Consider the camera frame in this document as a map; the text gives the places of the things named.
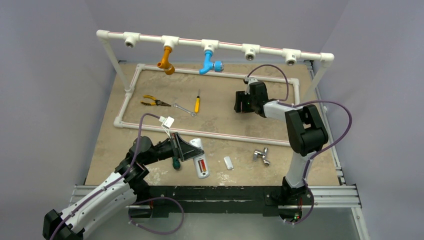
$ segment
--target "white pipe fitting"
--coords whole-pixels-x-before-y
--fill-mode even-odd
[[[334,61],[334,54],[321,52],[321,66],[328,68]]]
[[[248,61],[252,61],[256,57],[256,53],[261,52],[261,46],[255,44],[246,44],[241,45],[241,50],[244,51],[244,57]]]
[[[103,39],[103,40],[109,39],[109,31],[107,30],[97,30],[95,34],[97,35],[99,39]]]
[[[299,79],[297,78],[290,78],[291,84],[293,84],[293,90],[294,90],[294,105],[298,105],[301,103],[301,94],[300,94],[300,85]]]
[[[200,46],[203,48],[203,52],[206,52],[209,50],[213,53],[215,49],[218,48],[219,44],[220,44],[220,41],[218,40],[202,39]]]
[[[113,126],[115,128],[122,129],[124,127],[123,122],[122,122],[122,118],[119,118],[118,116],[116,116],[115,119],[113,120]]]
[[[298,62],[298,59],[301,58],[302,51],[290,48],[282,49],[282,57],[285,58],[285,64],[288,66],[293,66]]]
[[[170,47],[171,49],[174,49],[176,45],[178,45],[178,41],[180,40],[179,36],[167,36],[163,35],[161,37],[161,41],[163,43],[163,48]]]
[[[125,46],[132,49],[139,41],[140,33],[126,31],[123,33],[123,38],[125,39]]]

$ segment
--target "yellow screwdriver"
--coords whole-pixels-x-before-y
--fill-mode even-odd
[[[195,113],[199,112],[199,105],[200,105],[200,89],[199,89],[199,92],[197,93],[196,105],[194,106],[194,112]]]

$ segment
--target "orange faucet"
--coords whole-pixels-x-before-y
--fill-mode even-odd
[[[157,67],[163,69],[166,75],[171,75],[175,72],[174,66],[168,61],[170,53],[172,53],[172,48],[166,46],[163,50],[162,60],[157,63]]]

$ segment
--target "small white block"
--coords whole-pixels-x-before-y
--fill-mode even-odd
[[[162,127],[169,129],[169,128],[171,128],[173,123],[174,123],[174,119],[169,116],[163,121]]]
[[[230,157],[229,157],[229,156],[224,157],[224,162],[225,162],[226,168],[227,168],[228,170],[231,170],[231,169],[233,169],[233,168],[234,168],[234,167],[233,167],[233,163],[231,162],[231,159],[230,159]]]

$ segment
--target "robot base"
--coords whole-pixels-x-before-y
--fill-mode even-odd
[[[152,198],[165,196],[177,200],[185,213],[204,214],[262,214],[264,217],[293,219],[302,216],[300,209],[286,209],[284,205],[312,204],[307,198],[310,192],[298,198],[282,200],[281,186],[150,186]],[[131,208],[134,218],[167,218],[169,213],[179,213],[173,202],[156,200],[150,209]]]

